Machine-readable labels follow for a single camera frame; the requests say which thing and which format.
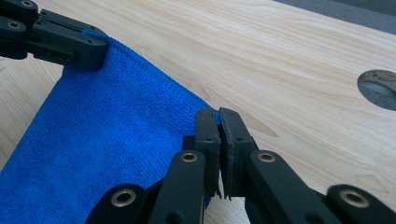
light wood surface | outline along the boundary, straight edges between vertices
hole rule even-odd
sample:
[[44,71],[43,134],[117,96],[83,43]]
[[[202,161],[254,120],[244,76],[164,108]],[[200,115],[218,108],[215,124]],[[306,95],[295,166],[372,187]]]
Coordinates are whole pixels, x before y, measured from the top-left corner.
[[[396,72],[396,36],[273,1],[36,1],[93,24],[215,108],[241,114],[262,149],[313,189],[346,183],[396,210],[396,112],[357,87]],[[60,77],[30,57],[0,61],[0,169]],[[243,200],[215,199],[205,223],[248,223]]]

metal screw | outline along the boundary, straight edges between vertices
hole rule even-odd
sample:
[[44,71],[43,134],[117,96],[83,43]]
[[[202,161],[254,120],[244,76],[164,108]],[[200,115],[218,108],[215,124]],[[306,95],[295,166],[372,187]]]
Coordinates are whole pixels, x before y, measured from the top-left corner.
[[340,197],[342,200],[344,200],[344,202],[349,203],[350,205],[355,207],[366,208],[370,205],[369,201],[355,190],[341,190]]
[[136,199],[136,193],[132,189],[121,189],[113,194],[111,203],[116,207],[125,207]]
[[195,155],[194,153],[188,152],[181,155],[181,159],[185,162],[193,162],[198,160],[198,156]]
[[259,158],[259,160],[265,162],[273,162],[276,160],[275,156],[267,152],[260,153],[257,157]]
[[26,7],[32,7],[33,6],[32,2],[30,2],[30,1],[22,1],[22,4],[24,6],[26,6]]
[[15,21],[9,22],[8,26],[11,27],[12,29],[20,29],[21,28],[20,24]]

blue microfiber cloth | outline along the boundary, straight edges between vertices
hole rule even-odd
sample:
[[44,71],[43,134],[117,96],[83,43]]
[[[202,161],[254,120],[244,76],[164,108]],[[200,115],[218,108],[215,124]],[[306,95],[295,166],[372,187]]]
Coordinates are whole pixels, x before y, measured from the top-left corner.
[[0,223],[83,223],[109,189],[163,178],[208,104],[118,41],[66,67],[0,174]]

wooden table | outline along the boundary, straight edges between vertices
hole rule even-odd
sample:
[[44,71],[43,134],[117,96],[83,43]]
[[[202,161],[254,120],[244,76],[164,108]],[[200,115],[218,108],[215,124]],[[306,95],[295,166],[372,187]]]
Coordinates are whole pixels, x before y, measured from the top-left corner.
[[[346,183],[396,210],[396,112],[357,87],[396,71],[396,36],[273,1],[36,1],[93,24],[213,107],[239,112],[262,149],[322,193]],[[0,169],[60,77],[60,65],[0,61]],[[205,223],[246,223],[213,200]]]

gray floor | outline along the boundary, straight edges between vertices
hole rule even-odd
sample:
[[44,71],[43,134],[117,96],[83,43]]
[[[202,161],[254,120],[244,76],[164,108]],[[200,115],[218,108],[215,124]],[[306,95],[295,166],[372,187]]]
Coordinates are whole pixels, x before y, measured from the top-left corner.
[[396,35],[396,0],[276,0]]

